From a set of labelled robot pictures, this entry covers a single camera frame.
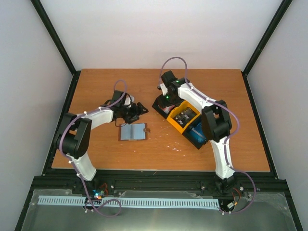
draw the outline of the purple hose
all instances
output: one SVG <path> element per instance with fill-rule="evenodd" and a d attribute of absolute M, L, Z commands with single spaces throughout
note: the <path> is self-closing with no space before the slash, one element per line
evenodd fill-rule
<path fill-rule="evenodd" d="M 236 117 L 236 115 L 235 115 L 230 109 L 228 109 L 227 107 L 225 107 L 225 106 L 223 106 L 223 105 L 221 105 L 221 104 L 219 104 L 219 103 L 217 103 L 217 102 L 208 100 L 207 98 L 205 98 L 202 94 L 200 94 L 199 92 L 197 92 L 194 88 L 192 88 L 192 87 L 188 84 L 188 81 L 187 81 L 187 69 L 188 69 L 188 68 L 187 68 L 187 63 L 186 63 L 186 61 L 185 61 L 183 58 L 181 58 L 181 57 L 171 57 L 171 58 L 167 59 L 167 60 L 164 62 L 162 68 L 160 69 L 158 84 L 160 83 L 160 77 L 161 77 L 161 75 L 162 75 L 162 72 L 163 72 L 163 69 L 164 69 L 166 63 L 167 63 L 168 61 L 170 61 L 171 59 L 181 59 L 181 60 L 184 62 L 184 64 L 185 64 L 184 79 L 185 79 L 186 85 L 187 85 L 194 93 L 196 93 L 199 97 L 201 97 L 202 99 L 208 101 L 209 103 L 212 103 L 212 104 L 214 104 L 214 105 L 216 105 L 216 106 L 218 106 L 218 107 L 221 107 L 222 109 L 226 110 L 227 112 L 229 112 L 229 113 L 235 118 L 236 124 L 237 124 L 236 130 L 235 130 L 233 133 L 231 133 L 231 134 L 225 139 L 224 144 L 226 144 L 227 141 L 228 141 L 232 136 L 234 136 L 234 135 L 238 132 L 238 130 L 239 130 L 239 128 L 240 128 L 240 122 L 239 122 L 238 118 Z M 226 163 L 227 163 L 227 165 L 229 165 L 230 163 L 229 163 L 228 157 L 227 157 L 227 146 L 226 146 L 226 145 L 224 146 L 224 153 L 225 153 Z M 251 202 L 250 202 L 245 208 L 243 208 L 243 209 L 241 209 L 241 210 L 239 210 L 239 211 L 236 211 L 236 212 L 232 212 L 232 214 L 238 214 L 238 213 L 244 212 L 244 211 L 253 203 L 253 201 L 255 200 L 255 195 L 256 195 L 256 193 L 257 193 L 257 191 L 256 191 L 256 185 L 255 185 L 254 181 L 252 180 L 252 178 L 249 176 L 249 174 L 247 174 L 246 172 L 241 171 L 241 170 L 234 169 L 233 167 L 230 167 L 230 168 L 231 168 L 232 170 L 236 171 L 236 172 L 240 172 L 240 173 L 245 174 L 245 175 L 250 179 L 250 181 L 251 181 L 251 183 L 252 183 L 252 185 L 253 185 L 253 187 L 254 187 L 254 195 L 253 195 L 253 198 L 251 199 Z"/>
<path fill-rule="evenodd" d="M 117 83 L 120 82 L 120 81 L 123 82 L 124 85 L 125 85 L 124 93 L 121 95 L 121 97 L 120 97 L 117 101 L 115 101 L 114 103 L 112 103 L 112 104 L 110 104 L 110 105 L 107 105 L 107 106 L 104 107 L 103 109 L 107 109 L 107 108 L 112 107 L 113 105 L 115 105 L 116 103 L 118 103 L 118 102 L 125 96 L 125 93 L 127 92 L 127 84 L 126 84 L 125 80 L 119 79 L 117 82 L 115 82 L 115 84 L 114 84 L 114 90 L 116 89 Z M 86 113 L 87 113 L 87 115 L 91 115 L 91 114 L 93 114 L 93 113 L 99 112 L 100 110 L 102 110 L 102 108 L 101 108 L 101 109 L 97 108 L 97 109 L 95 109 L 95 110 L 93 110 L 93 111 L 86 112 Z M 69 157 L 69 156 L 67 156 L 67 155 L 65 155 L 64 152 L 63 152 L 63 141 L 64 141 L 64 138 L 65 138 L 66 134 L 68 133 L 69 129 L 71 128 L 71 126 L 72 126 L 79 118 L 81 118 L 81 117 L 83 117 L 83 116 L 85 116 L 85 115 L 86 115 L 86 114 L 83 113 L 83 114 L 80 114 L 80 115 L 76 116 L 76 118 L 73 119 L 73 120 L 68 124 L 68 126 L 66 127 L 66 129 L 65 129 L 64 132 L 63 132 L 62 137 L 60 138 L 59 151 L 60 151 L 61 155 L 64 156 L 65 158 L 69 159 L 70 162 L 72 161 L 72 158 Z M 78 169 L 77 169 L 77 167 L 75 166 L 74 162 L 71 162 L 71 163 L 72 163 L 73 168 L 74 168 L 74 170 L 76 171 L 76 173 L 77 173 L 77 174 L 80 174 L 80 172 L 78 171 Z M 96 208 L 96 207 L 94 206 L 94 204 L 93 204 L 91 198 L 90 198 L 90 195 L 89 195 L 89 192 L 88 192 L 86 183 L 85 183 L 85 181 L 84 181 L 84 179 L 83 179 L 83 176 L 82 176 L 81 174 L 80 174 L 80 179 L 81 179 L 81 182 L 82 182 L 83 187 L 84 187 L 84 189 L 85 189 L 85 192 L 86 192 L 88 201 L 89 201 L 89 203 L 92 205 L 93 209 L 94 209 L 96 212 L 98 212 L 99 214 L 101 214 L 102 216 L 104 216 L 104 217 L 106 217 L 106 218 L 113 218 L 113 217 L 117 216 L 117 215 L 121 212 L 122 205 L 121 205 L 121 202 L 120 202 L 119 200 L 117 200 L 117 199 L 111 199 L 111 200 L 109 200 L 109 201 L 106 201 L 105 203 L 103 203 L 102 205 L 100 205 L 98 208 Z M 98 210 L 99 208 L 103 207 L 104 205 L 106 205 L 106 204 L 109 203 L 110 201 L 116 201 L 116 202 L 119 204 L 119 206 L 120 206 L 119 211 L 118 211 L 116 214 L 112 215 L 112 216 L 108 216 L 108 215 L 106 215 L 106 214 L 104 214 L 104 213 L 101 213 L 101 212 Z"/>

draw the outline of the purple cable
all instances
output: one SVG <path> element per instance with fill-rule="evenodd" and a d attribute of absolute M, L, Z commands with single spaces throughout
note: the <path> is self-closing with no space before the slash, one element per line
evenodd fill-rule
<path fill-rule="evenodd" d="M 116 89 L 117 83 L 120 82 L 120 81 L 123 82 L 124 85 L 125 85 L 125 89 L 124 89 L 124 92 L 123 92 L 123 94 L 121 95 L 121 97 L 120 97 L 117 101 L 115 101 L 114 103 L 112 103 L 112 104 L 110 104 L 110 105 L 107 105 L 107 106 L 104 107 L 104 108 L 101 108 L 101 109 L 100 109 L 100 108 L 97 108 L 97 109 L 95 109 L 95 110 L 93 110 L 93 111 L 87 112 L 87 115 L 91 115 L 91 114 L 93 114 L 93 113 L 96 113 L 96 112 L 98 112 L 98 111 L 101 111 L 102 109 L 110 108 L 110 107 L 112 107 L 113 105 L 115 105 L 116 103 L 118 103 L 118 102 L 125 96 L 125 94 L 126 94 L 126 92 L 127 92 L 127 84 L 126 84 L 125 80 L 119 79 L 118 81 L 116 81 L 115 84 L 114 84 L 114 90 Z M 83 117 L 83 116 L 85 116 L 85 115 L 86 115 L 86 114 L 83 113 L 83 114 L 80 114 L 80 115 L 76 116 L 76 118 L 73 119 L 73 120 L 68 124 L 68 126 L 66 127 L 66 129 L 65 129 L 64 132 L 63 132 L 62 137 L 60 138 L 59 151 L 60 151 L 61 155 L 64 156 L 65 158 L 69 159 L 70 162 L 72 161 L 72 158 L 69 157 L 69 156 L 67 156 L 67 155 L 65 155 L 64 152 L 63 152 L 63 141 L 64 141 L 64 138 L 65 138 L 66 134 L 68 133 L 69 129 L 71 128 L 71 126 L 72 126 L 73 124 L 75 124 L 75 122 L 76 122 L 79 118 L 81 118 L 81 117 Z M 74 168 L 74 170 L 76 171 L 76 173 L 77 173 L 77 174 L 80 174 L 80 172 L 78 171 L 78 169 L 77 169 L 76 165 L 74 164 L 74 162 L 71 162 L 71 163 L 72 163 L 73 168 Z M 98 208 L 96 208 L 96 207 L 94 206 L 94 204 L 93 204 L 91 198 L 90 198 L 90 195 L 89 195 L 89 192 L 88 192 L 86 183 L 85 183 L 85 181 L 84 181 L 84 179 L 83 179 L 83 176 L 82 176 L 81 174 L 80 174 L 80 179 L 81 179 L 81 182 L 82 182 L 83 187 L 84 187 L 84 189 L 85 189 L 85 192 L 86 192 L 88 201 L 89 201 L 89 203 L 92 205 L 93 209 L 94 209 L 96 212 L 98 212 L 99 214 L 101 214 L 102 216 L 104 216 L 104 217 L 106 217 L 106 218 L 113 218 L 113 217 L 117 216 L 117 215 L 121 212 L 122 205 L 121 205 L 121 202 L 120 202 L 119 200 L 117 200 L 117 199 L 111 199 L 111 200 L 109 200 L 109 201 L 106 201 L 106 202 L 103 203 L 101 206 L 99 206 Z M 106 205 L 106 204 L 109 203 L 110 201 L 116 201 L 116 202 L 119 204 L 119 206 L 120 206 L 119 211 L 118 211 L 116 214 L 112 215 L 112 216 L 108 216 L 108 215 L 106 215 L 106 214 L 104 214 L 104 213 L 101 213 L 101 212 L 98 210 L 99 208 L 101 208 L 102 206 Z"/>
<path fill-rule="evenodd" d="M 160 69 L 158 84 L 160 83 L 160 77 L 161 77 L 161 75 L 162 75 L 164 66 L 165 66 L 166 63 L 169 62 L 171 59 L 181 59 L 181 60 L 184 62 L 184 64 L 185 64 L 184 79 L 185 79 L 186 85 L 187 85 L 194 93 L 196 93 L 199 97 L 201 97 L 202 99 L 208 101 L 209 103 L 212 103 L 212 104 L 214 104 L 214 105 L 216 105 L 216 106 L 218 106 L 218 107 L 221 107 L 222 109 L 226 110 L 227 112 L 229 112 L 229 113 L 234 117 L 234 119 L 235 119 L 235 121 L 236 121 L 236 124 L 237 124 L 236 130 L 235 130 L 233 133 L 231 133 L 231 134 L 225 139 L 224 144 L 226 144 L 227 141 L 228 141 L 232 136 L 234 136 L 234 135 L 238 132 L 238 130 L 239 130 L 239 128 L 240 128 L 240 122 L 239 122 L 238 118 L 236 117 L 236 115 L 235 115 L 230 109 L 228 109 L 227 107 L 225 107 L 225 106 L 223 106 L 223 105 L 221 105 L 221 104 L 219 104 L 219 103 L 217 103 L 217 102 L 214 102 L 214 101 L 212 101 L 212 100 L 208 100 L 207 98 L 205 98 L 203 95 L 201 95 L 199 92 L 197 92 L 194 88 L 192 88 L 192 87 L 188 84 L 188 81 L 187 81 L 187 70 L 188 70 L 188 68 L 187 68 L 187 63 L 186 63 L 186 61 L 185 61 L 183 58 L 177 57 L 177 56 L 176 56 L 176 57 L 171 57 L 171 58 L 167 59 L 167 60 L 164 62 L 162 68 Z M 227 157 L 227 146 L 226 146 L 226 145 L 224 146 L 224 153 L 225 153 L 226 163 L 227 163 L 227 165 L 229 165 L 230 163 L 229 163 L 228 157 Z M 253 185 L 253 187 L 254 187 L 254 195 L 253 195 L 253 198 L 251 199 L 251 202 L 250 202 L 245 208 L 243 208 L 243 209 L 241 209 L 241 210 L 239 210 L 239 211 L 236 211 L 236 212 L 231 212 L 232 214 L 238 214 L 238 213 L 244 212 L 248 207 L 250 207 L 250 205 L 251 205 L 251 204 L 253 203 L 253 201 L 255 200 L 255 195 L 256 195 L 256 193 L 257 193 L 257 190 L 256 190 L 256 185 L 255 185 L 254 181 L 252 180 L 252 178 L 250 177 L 250 175 L 249 175 L 248 173 L 246 173 L 246 172 L 244 172 L 244 171 L 241 171 L 241 170 L 237 170 L 237 169 L 235 169 L 235 168 L 233 168 L 233 167 L 231 167 L 231 166 L 230 166 L 230 168 L 231 168 L 232 170 L 236 171 L 236 172 L 240 172 L 240 173 L 242 173 L 242 174 L 245 174 L 245 175 L 250 179 L 250 181 L 251 181 L 251 183 L 252 183 L 252 185 Z"/>

